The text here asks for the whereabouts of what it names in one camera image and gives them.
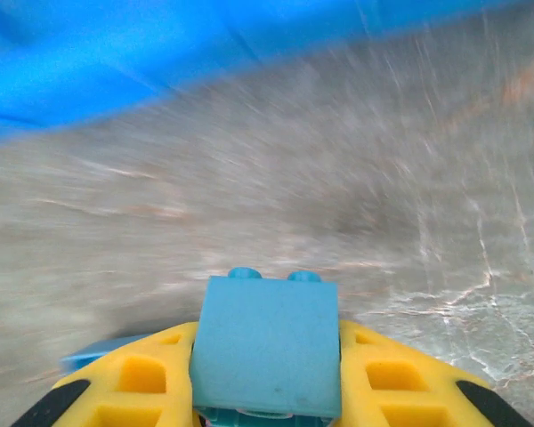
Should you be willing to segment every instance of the black rubber edge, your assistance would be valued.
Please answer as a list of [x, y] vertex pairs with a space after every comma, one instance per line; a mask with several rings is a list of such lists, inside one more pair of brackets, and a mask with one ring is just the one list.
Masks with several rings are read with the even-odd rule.
[[51, 390], [12, 424], [12, 427], [53, 427], [89, 385], [89, 380], [75, 380]]
[[457, 387], [495, 427], [533, 427], [493, 390], [470, 381], [457, 381]]

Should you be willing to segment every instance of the yellow foam piece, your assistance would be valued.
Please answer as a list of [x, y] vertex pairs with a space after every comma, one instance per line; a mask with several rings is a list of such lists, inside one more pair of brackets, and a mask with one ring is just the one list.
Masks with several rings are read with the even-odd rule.
[[[55, 427], [199, 427], [189, 363], [198, 323], [175, 326], [112, 351], [54, 388], [91, 385]], [[342, 417], [336, 427], [491, 427], [456, 385], [483, 380], [341, 321]]]

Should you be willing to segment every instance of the blue fabric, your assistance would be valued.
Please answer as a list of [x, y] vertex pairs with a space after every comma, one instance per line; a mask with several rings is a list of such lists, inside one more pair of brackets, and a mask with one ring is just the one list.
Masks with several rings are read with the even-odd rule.
[[0, 137], [514, 0], [0, 0]]

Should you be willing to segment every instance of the concrete surface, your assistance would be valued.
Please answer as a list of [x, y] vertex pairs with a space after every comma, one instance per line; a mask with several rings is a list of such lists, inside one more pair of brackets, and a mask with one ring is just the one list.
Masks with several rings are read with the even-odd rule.
[[534, 422], [534, 4], [0, 149], [0, 426], [239, 265], [339, 282]]

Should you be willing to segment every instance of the blue tarp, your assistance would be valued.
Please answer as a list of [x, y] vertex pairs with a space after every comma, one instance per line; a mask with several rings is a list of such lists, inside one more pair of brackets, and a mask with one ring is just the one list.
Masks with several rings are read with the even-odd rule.
[[0, 0], [0, 138], [514, 0]]

